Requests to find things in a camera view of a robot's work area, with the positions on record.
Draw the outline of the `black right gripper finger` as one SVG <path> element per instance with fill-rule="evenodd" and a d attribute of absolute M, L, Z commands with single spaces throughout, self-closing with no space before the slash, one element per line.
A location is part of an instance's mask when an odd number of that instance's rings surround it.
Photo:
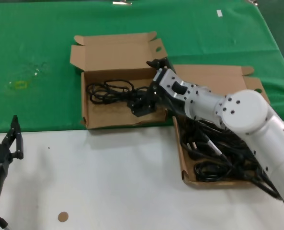
<path fill-rule="evenodd" d="M 154 113 L 157 110 L 156 103 L 146 98 L 138 98 L 135 101 L 129 101 L 127 107 L 136 117 L 142 117 Z"/>
<path fill-rule="evenodd" d="M 173 66 L 167 57 L 161 59 L 154 59 L 152 61 L 146 61 L 146 64 L 155 69 L 173 69 Z"/>

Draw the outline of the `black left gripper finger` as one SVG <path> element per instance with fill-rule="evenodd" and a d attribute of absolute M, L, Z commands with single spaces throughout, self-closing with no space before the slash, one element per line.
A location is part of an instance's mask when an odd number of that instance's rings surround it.
<path fill-rule="evenodd" d="M 7 149 L 10 149 L 13 142 L 16 141 L 16 151 L 11 153 L 12 159 L 22 160 L 23 155 L 23 137 L 21 133 L 21 127 L 19 124 L 18 116 L 14 115 L 11 121 L 10 129 L 6 134 L 5 138 L 2 140 L 2 145 Z"/>

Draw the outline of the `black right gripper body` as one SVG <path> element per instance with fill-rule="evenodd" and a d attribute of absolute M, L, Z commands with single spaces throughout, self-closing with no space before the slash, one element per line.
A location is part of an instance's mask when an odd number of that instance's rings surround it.
<path fill-rule="evenodd" d="M 146 92 L 146 107 L 156 111 L 157 108 L 170 110 L 168 94 L 158 83 L 152 81 Z"/>

